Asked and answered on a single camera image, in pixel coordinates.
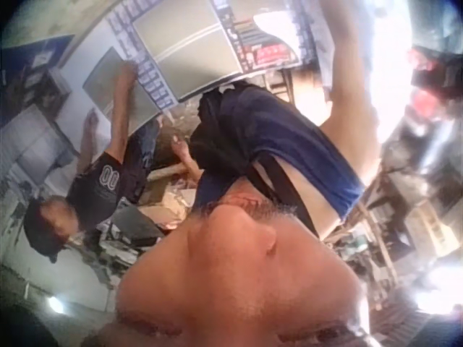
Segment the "light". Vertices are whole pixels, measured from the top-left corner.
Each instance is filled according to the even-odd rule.
[[[428,314],[451,314],[454,309],[453,298],[442,291],[423,291],[415,297],[421,311]]]
[[[463,296],[463,267],[437,267],[429,273],[428,278],[442,291],[456,291]]]
[[[51,309],[54,310],[56,313],[63,314],[64,313],[64,306],[63,304],[54,296],[48,298],[48,305],[50,305]]]

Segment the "nostril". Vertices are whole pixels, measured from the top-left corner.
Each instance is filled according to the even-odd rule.
[[[201,248],[203,252],[258,251],[269,255],[276,251],[276,237],[273,227],[254,220],[236,205],[219,205],[189,235],[192,252]]]

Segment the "wall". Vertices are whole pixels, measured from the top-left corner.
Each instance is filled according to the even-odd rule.
[[[24,1],[2,36],[2,47],[25,45],[44,38],[84,33],[118,0]]]

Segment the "poster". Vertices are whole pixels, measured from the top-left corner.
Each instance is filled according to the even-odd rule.
[[[98,62],[83,85],[84,91],[107,119],[111,120],[114,107],[114,85],[124,61],[114,48]],[[132,134],[144,123],[159,113],[159,108],[150,99],[139,82],[133,88],[130,105],[129,133]]]
[[[315,61],[298,0],[124,0],[106,20],[160,109],[248,74]]]

